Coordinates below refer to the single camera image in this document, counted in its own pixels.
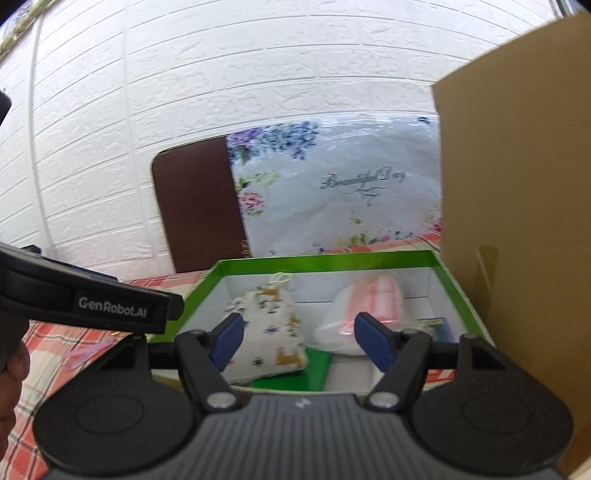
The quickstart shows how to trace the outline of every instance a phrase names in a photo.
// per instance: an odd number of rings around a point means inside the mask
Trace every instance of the metal screw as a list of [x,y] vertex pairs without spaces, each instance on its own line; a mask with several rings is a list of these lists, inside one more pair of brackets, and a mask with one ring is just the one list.
[[400,402],[398,395],[391,392],[376,392],[369,396],[369,403],[376,408],[393,408]]
[[230,392],[215,392],[207,396],[207,404],[219,410],[226,410],[232,407],[236,401],[236,397]]

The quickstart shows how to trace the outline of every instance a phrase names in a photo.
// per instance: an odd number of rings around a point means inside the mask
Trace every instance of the human hand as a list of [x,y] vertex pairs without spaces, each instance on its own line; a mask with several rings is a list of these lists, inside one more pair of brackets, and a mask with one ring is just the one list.
[[21,398],[22,381],[29,374],[31,358],[24,343],[10,356],[0,375],[0,460],[8,449],[8,435],[16,423],[14,408]]

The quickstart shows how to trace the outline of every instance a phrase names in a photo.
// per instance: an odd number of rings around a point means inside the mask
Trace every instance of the white drawstring pouch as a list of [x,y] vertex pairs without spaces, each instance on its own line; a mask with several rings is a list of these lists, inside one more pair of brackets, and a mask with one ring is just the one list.
[[269,283],[234,299],[224,311],[222,320],[239,313],[245,321],[242,345],[223,372],[227,382],[245,384],[307,367],[295,304],[282,288],[291,278],[272,275]]

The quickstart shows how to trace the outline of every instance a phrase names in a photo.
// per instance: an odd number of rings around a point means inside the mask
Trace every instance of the cardboard flap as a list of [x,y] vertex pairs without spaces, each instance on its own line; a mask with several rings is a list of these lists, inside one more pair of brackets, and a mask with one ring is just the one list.
[[590,80],[581,13],[433,87],[444,262],[496,344],[569,405],[575,438],[591,419]]

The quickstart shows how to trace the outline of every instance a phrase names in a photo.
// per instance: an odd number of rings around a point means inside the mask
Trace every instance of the pink item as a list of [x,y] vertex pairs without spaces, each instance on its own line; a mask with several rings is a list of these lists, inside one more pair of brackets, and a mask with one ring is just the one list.
[[402,322],[402,290],[391,274],[364,278],[353,284],[353,291],[340,333],[353,334],[355,317],[367,312],[394,330]]
[[63,355],[63,358],[66,359],[64,369],[75,370],[78,367],[82,366],[87,360],[94,357],[97,353],[102,352],[103,350],[113,346],[114,344],[116,344],[116,340],[113,337],[107,337],[99,343],[95,343],[94,345],[89,345],[72,350]]

